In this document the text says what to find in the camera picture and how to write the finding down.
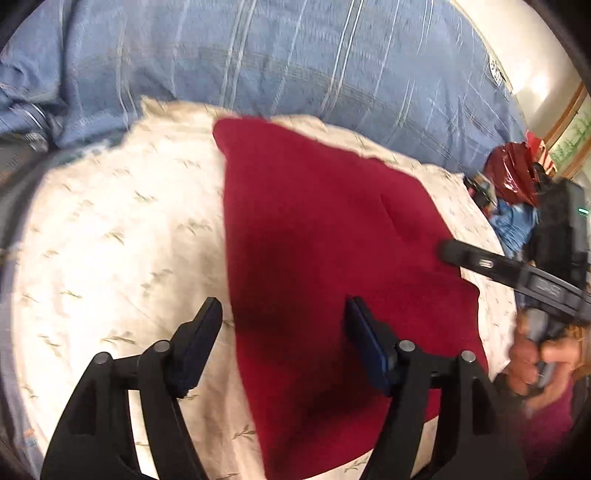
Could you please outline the right hand on handle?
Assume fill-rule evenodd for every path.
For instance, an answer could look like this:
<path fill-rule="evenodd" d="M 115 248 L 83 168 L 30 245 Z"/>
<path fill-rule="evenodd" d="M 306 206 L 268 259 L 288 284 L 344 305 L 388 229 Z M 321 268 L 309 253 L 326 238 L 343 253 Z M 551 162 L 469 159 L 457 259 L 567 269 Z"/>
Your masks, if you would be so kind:
<path fill-rule="evenodd" d="M 504 373 L 510 390 L 526 396 L 538 382 L 537 364 L 541 361 L 555 364 L 554 372 L 543 391 L 527 400 L 533 410 L 539 410 L 556 402 L 566 391 L 572 373 L 581 363 L 582 345 L 577 339 L 565 336 L 538 346 L 527 338 L 528 333 L 528 318 L 522 310 L 516 319 L 513 345 L 509 350 L 510 362 Z"/>

